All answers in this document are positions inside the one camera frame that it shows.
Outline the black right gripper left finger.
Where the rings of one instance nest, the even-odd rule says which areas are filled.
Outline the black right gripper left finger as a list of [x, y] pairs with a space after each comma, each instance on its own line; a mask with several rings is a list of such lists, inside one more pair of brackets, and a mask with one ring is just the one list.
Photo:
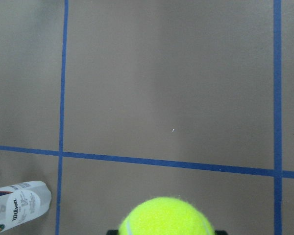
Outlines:
[[118, 235], [119, 231], [118, 230], [108, 230], [106, 232], [106, 235]]

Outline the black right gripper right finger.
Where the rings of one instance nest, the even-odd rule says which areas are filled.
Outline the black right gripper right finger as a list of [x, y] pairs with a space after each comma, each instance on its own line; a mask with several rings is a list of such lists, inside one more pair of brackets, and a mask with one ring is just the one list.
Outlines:
[[227, 235], [227, 232], [224, 230], [215, 230], [215, 235]]

